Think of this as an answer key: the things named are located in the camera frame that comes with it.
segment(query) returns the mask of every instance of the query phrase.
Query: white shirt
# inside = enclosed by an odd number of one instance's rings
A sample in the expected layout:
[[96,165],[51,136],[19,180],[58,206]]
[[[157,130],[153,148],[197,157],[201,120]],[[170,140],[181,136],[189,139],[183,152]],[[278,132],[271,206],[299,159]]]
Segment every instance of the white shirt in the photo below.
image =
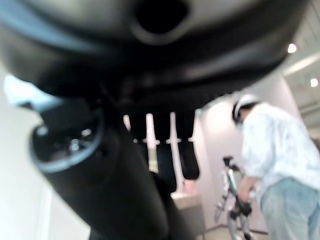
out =
[[320,191],[320,153],[304,123],[267,103],[256,105],[243,122],[245,175],[261,178],[258,200],[284,178]]

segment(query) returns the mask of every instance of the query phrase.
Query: white wall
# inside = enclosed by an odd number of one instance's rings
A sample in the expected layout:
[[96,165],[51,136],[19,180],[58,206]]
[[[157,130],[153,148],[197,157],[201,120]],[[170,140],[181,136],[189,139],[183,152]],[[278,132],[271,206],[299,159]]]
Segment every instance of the white wall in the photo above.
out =
[[[0,66],[0,85],[5,71]],[[36,114],[7,104],[0,90],[0,239],[39,240],[44,180],[28,158],[27,140]]]
[[[298,118],[301,117],[287,82],[277,74],[268,76],[257,84],[235,94],[235,96],[244,93],[256,94],[262,100],[285,109]],[[212,184],[212,188],[215,189],[213,205],[220,201],[223,194],[223,179],[221,177],[221,172],[224,168],[223,156],[232,155],[238,164],[242,165],[242,136],[235,128],[231,119],[234,101],[232,96],[229,98],[225,97],[222,101],[216,101],[217,104],[205,110],[201,116],[203,136],[206,143],[207,155],[209,156],[211,175],[214,181]],[[227,223],[226,214],[221,218],[221,223]],[[250,227],[257,231],[267,231],[256,203],[253,205]]]

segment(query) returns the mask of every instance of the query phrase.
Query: white helmet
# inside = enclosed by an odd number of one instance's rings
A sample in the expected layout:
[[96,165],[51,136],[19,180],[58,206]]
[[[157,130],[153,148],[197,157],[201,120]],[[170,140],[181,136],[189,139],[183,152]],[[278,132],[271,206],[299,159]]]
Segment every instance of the white helmet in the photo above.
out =
[[246,94],[240,98],[239,101],[237,101],[233,105],[232,110],[232,119],[235,122],[235,124],[241,124],[242,121],[240,119],[240,109],[248,106],[248,105],[254,105],[258,104],[260,102],[259,98],[253,94]]

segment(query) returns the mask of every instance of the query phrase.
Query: man's hand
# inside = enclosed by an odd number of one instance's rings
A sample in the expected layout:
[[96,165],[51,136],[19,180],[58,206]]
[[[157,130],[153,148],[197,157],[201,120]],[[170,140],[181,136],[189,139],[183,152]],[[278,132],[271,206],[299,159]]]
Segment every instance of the man's hand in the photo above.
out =
[[250,191],[254,188],[256,182],[260,179],[257,177],[245,176],[238,190],[238,198],[240,201],[247,203],[250,199]]

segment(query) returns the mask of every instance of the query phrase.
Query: ceiling light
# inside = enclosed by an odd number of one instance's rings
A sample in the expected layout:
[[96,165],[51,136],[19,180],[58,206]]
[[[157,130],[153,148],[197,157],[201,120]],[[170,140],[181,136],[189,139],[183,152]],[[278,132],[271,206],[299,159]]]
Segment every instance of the ceiling light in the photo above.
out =
[[293,54],[297,51],[297,46],[293,43],[289,44],[288,53]]
[[318,86],[318,79],[312,78],[310,80],[310,85],[311,85],[312,88],[315,88],[316,86]]

